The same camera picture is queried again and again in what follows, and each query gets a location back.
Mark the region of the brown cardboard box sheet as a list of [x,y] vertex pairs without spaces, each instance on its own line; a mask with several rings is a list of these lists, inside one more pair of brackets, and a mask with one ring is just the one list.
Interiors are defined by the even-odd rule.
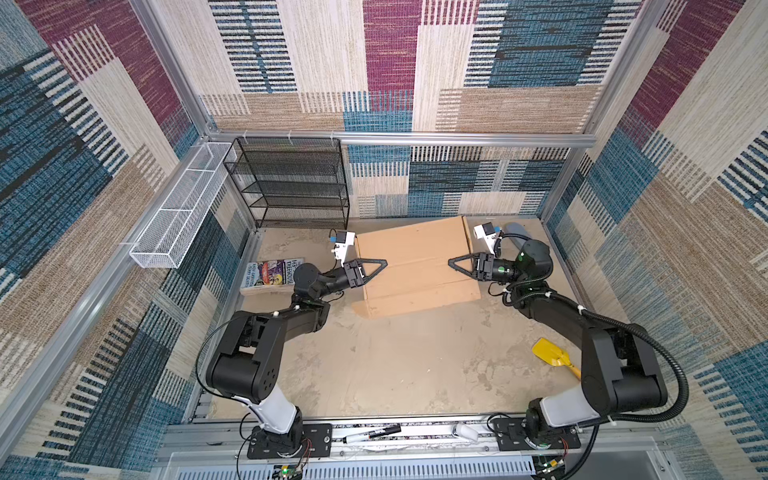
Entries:
[[478,282],[448,264],[470,252],[462,216],[363,233],[356,241],[358,257],[385,260],[387,266],[352,307],[374,320],[478,300]]

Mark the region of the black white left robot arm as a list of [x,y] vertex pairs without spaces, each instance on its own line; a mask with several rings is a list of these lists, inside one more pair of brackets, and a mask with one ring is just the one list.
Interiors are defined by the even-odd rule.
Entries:
[[278,386],[284,345],[325,326],[331,308],[326,296],[362,287],[387,266],[383,259],[354,259],[322,272],[303,263],[293,275],[289,307],[233,315],[213,350],[205,382],[224,398],[244,404],[260,421],[253,430],[252,445],[287,456],[307,444],[301,410]]

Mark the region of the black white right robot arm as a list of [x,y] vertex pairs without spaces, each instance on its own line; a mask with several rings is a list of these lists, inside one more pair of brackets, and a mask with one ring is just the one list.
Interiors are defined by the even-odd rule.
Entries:
[[529,403],[523,425],[536,448],[577,426],[614,421],[658,423],[685,407],[688,386],[670,353],[635,324],[599,315],[551,289],[549,247],[528,239],[512,260],[491,253],[451,258],[453,270],[501,283],[502,303],[567,338],[581,351],[578,386]]

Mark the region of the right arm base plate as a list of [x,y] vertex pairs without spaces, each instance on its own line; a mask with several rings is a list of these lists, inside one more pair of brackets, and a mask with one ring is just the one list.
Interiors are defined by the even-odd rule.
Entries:
[[496,437],[500,451],[571,450],[579,449],[582,442],[574,428],[547,430],[535,439],[527,436],[525,418],[507,414],[494,414],[486,419],[486,427]]

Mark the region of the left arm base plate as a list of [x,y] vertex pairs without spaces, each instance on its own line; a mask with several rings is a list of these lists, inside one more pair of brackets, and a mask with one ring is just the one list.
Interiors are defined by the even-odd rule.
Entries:
[[332,425],[317,423],[293,428],[285,434],[268,432],[254,427],[247,444],[249,460],[296,459],[302,456],[326,458],[330,456]]

